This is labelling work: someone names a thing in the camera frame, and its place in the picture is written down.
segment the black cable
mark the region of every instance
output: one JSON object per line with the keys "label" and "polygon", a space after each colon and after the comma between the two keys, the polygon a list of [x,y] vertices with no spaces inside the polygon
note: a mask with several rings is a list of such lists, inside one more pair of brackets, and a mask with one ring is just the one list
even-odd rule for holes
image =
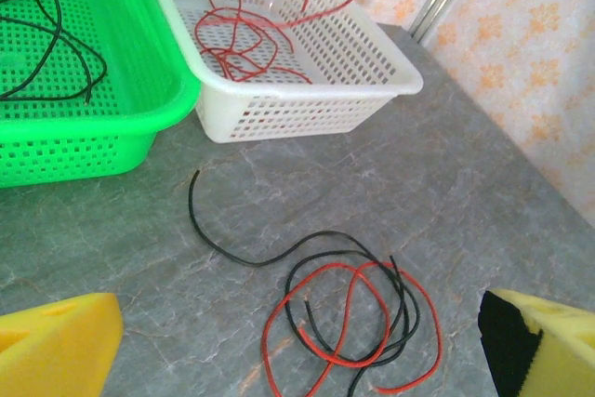
{"label": "black cable", "polygon": [[[393,332],[395,331],[396,327],[398,326],[399,322],[401,321],[401,318],[403,317],[403,328],[402,328],[401,337],[398,340],[393,341],[392,343],[388,344],[382,351],[382,354],[380,355],[380,357],[375,362],[373,362],[372,364],[370,364],[367,367],[358,369],[357,373],[351,380],[350,386],[348,388],[348,394],[347,394],[348,397],[352,397],[354,395],[356,387],[357,387],[359,381],[361,380],[362,376],[364,375],[365,371],[367,371],[368,369],[373,368],[373,367],[380,367],[380,366],[389,364],[391,362],[394,362],[396,359],[398,359],[401,356],[407,341],[409,339],[411,339],[411,337],[414,335],[414,333],[419,328],[421,312],[419,309],[419,305],[417,304],[417,300],[414,297],[411,289],[404,283],[403,278],[402,278],[401,274],[399,273],[399,269],[397,267],[397,264],[396,264],[393,256],[390,256],[390,262],[391,262],[392,268],[393,268],[393,270],[392,270],[392,269],[389,269],[388,267],[386,267],[380,260],[378,260],[372,254],[372,252],[368,248],[366,248],[361,242],[359,242],[353,236],[346,234],[345,232],[337,232],[337,231],[328,230],[328,231],[315,232],[315,233],[309,234],[306,237],[297,241],[289,249],[285,250],[280,255],[275,256],[270,259],[267,259],[267,260],[264,260],[264,261],[255,262],[255,261],[239,258],[239,257],[235,256],[234,254],[230,253],[229,251],[223,249],[221,246],[219,246],[215,242],[213,242],[213,240],[205,234],[205,232],[203,231],[203,229],[201,228],[201,226],[198,223],[198,220],[196,218],[196,213],[194,211],[193,196],[194,196],[194,187],[196,185],[196,180],[198,179],[199,175],[200,175],[200,170],[198,170],[198,171],[196,171],[196,173],[194,173],[194,176],[192,177],[192,180],[191,180],[189,193],[188,193],[188,210],[189,210],[192,226],[196,229],[196,232],[203,239],[203,241],[205,243],[207,243],[211,248],[213,248],[215,251],[220,253],[222,256],[224,256],[227,259],[232,260],[233,262],[239,263],[241,265],[245,265],[247,267],[254,267],[254,268],[265,267],[265,266],[271,265],[283,258],[286,258],[290,254],[292,254],[294,251],[296,251],[298,248],[300,248],[302,245],[306,244],[308,241],[318,238],[318,237],[325,237],[325,236],[340,237],[340,238],[346,239],[349,242],[355,244],[359,248],[359,250],[351,249],[351,250],[324,251],[322,253],[317,253],[315,255],[311,255],[311,256],[308,256],[308,257],[302,259],[300,262],[298,262],[293,267],[291,272],[289,272],[289,274],[287,275],[287,279],[285,281],[285,289],[284,289],[285,296],[287,296],[291,292],[291,290],[292,290],[291,283],[292,283],[296,273],[299,271],[299,269],[304,267],[309,262],[311,262],[315,259],[318,259],[318,258],[327,258],[327,257],[331,257],[331,256],[345,256],[345,255],[361,256],[361,257],[367,258],[368,260],[375,263],[382,270],[382,272],[384,273],[386,278],[389,280],[392,288],[394,288],[395,292],[399,296],[399,309],[397,310],[397,314],[394,317],[392,324],[390,325],[390,335],[391,336],[393,335]],[[414,312],[415,312],[415,316],[416,316],[415,322],[414,322],[413,326],[411,326],[411,328],[410,328],[411,322],[410,322],[409,309],[407,307],[405,295],[407,295],[407,297],[413,304]],[[312,327],[312,332],[313,332],[314,336],[316,337],[318,342],[322,345],[323,349],[325,349],[326,351],[328,351],[330,353],[335,353],[334,349],[324,339],[320,330],[318,329],[318,325],[316,324],[316,322],[314,320],[314,316],[313,316],[313,313],[311,310],[310,303],[307,300],[305,300],[304,303],[306,306],[306,313],[308,314],[308,320]],[[300,335],[300,333],[298,331],[298,325],[296,324],[293,313],[291,311],[290,302],[287,302],[284,307],[285,307],[285,314],[287,316],[287,321],[289,322],[291,331],[296,335],[297,339],[299,339],[301,344],[306,349],[308,349],[310,352],[313,353],[313,350],[306,343],[306,341],[303,339],[302,335]],[[380,343],[378,343],[372,350],[370,350],[370,352],[368,352],[362,358],[357,359],[357,360],[351,359],[349,357],[345,357],[340,354],[339,354],[338,358],[348,361],[348,362],[362,362],[362,361],[372,358],[372,356],[377,352],[379,347],[380,347]]]}
{"label": "black cable", "polygon": [[[12,2],[15,0],[0,0],[0,5],[6,2]],[[34,0],[37,4],[37,7],[41,10],[43,15],[51,22],[51,24],[55,27],[54,30],[51,30],[47,27],[42,25],[36,24],[34,22],[30,22],[27,20],[20,20],[16,18],[10,18],[7,16],[0,16],[0,21],[8,22],[8,23],[15,23],[18,25],[26,26],[33,28],[37,31],[49,33],[52,35],[49,45],[47,46],[46,50],[44,51],[43,56],[37,62],[31,73],[27,76],[27,78],[22,81],[18,86],[14,86],[7,91],[0,93],[0,101],[46,101],[46,100],[66,100],[66,99],[76,99],[81,95],[85,94],[85,104],[88,104],[91,100],[92,89],[96,86],[99,82],[103,80],[103,78],[107,74],[108,66],[105,59],[100,55],[99,52],[82,42],[80,39],[75,37],[73,34],[68,32],[63,28],[63,12],[62,7],[60,4],[60,0],[52,0],[54,4],[54,8],[56,9],[56,18],[54,19],[51,14],[46,10],[41,0]],[[85,87],[79,90],[78,92],[71,94],[71,95],[64,95],[64,96],[57,96],[57,97],[32,97],[32,96],[14,96],[15,94],[21,92],[27,86],[29,86],[37,75],[41,72],[41,70],[46,65],[49,57],[51,56],[52,52],[54,51],[56,44],[58,41],[63,42],[66,44],[74,53],[74,55],[78,58],[83,67],[83,71],[85,72],[85,79],[86,84]],[[101,73],[99,74],[98,78],[93,79],[89,66],[83,56],[82,52],[76,48],[73,44],[74,41],[77,45],[82,46],[84,49],[89,51],[93,56],[95,56],[99,62],[101,63]]]}

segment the marble surface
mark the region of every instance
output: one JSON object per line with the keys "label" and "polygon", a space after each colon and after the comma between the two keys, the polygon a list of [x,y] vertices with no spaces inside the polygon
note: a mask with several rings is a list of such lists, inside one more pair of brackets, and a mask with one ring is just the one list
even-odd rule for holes
{"label": "marble surface", "polygon": [[[508,287],[594,310],[595,232],[422,48],[389,32],[425,88],[348,135],[216,145],[192,114],[129,174],[0,190],[0,314],[115,292],[126,331],[105,397],[272,395],[259,343],[285,276],[302,256],[345,245],[312,242],[259,270],[215,255],[188,219],[187,190],[201,167],[197,212],[234,253],[258,259],[337,229],[379,257],[394,254],[427,287],[445,356],[406,395],[495,396],[476,323],[483,291]],[[308,291],[329,337],[345,283],[329,274]],[[353,311],[346,351],[356,354],[373,344],[380,320],[363,292]],[[431,364],[435,336],[426,306],[422,313],[402,359],[367,373],[358,396]],[[270,344],[284,396],[303,395],[323,364],[284,319]],[[320,395],[346,395],[351,375],[334,370]]]}

